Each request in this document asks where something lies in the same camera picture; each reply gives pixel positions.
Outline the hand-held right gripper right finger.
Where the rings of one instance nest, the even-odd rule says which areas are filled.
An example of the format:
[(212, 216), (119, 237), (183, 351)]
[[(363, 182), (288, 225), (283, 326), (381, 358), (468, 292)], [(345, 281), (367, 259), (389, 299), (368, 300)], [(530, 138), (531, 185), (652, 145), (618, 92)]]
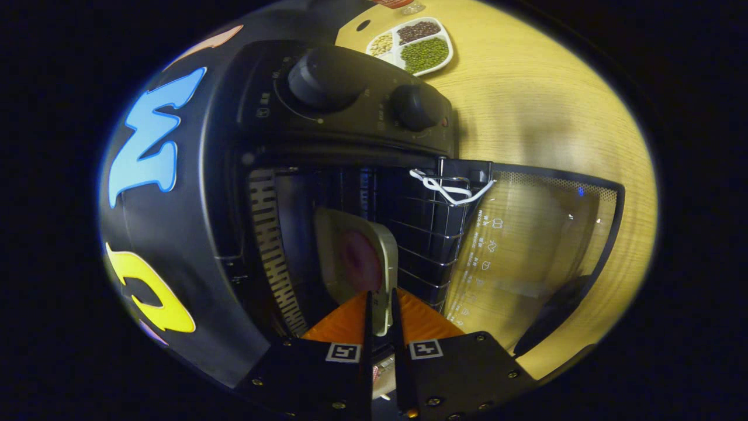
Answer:
[(391, 291), (396, 404), (409, 420), (476, 420), (539, 386), (486, 331), (464, 333), (401, 288)]

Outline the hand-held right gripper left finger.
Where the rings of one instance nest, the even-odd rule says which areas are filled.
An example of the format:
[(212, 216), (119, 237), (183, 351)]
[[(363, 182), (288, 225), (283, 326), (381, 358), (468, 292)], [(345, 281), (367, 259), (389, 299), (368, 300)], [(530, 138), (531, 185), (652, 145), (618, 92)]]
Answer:
[(235, 393), (286, 420), (372, 418), (372, 293), (358, 294), (323, 320), (348, 322), (334, 341), (283, 337), (235, 387)]

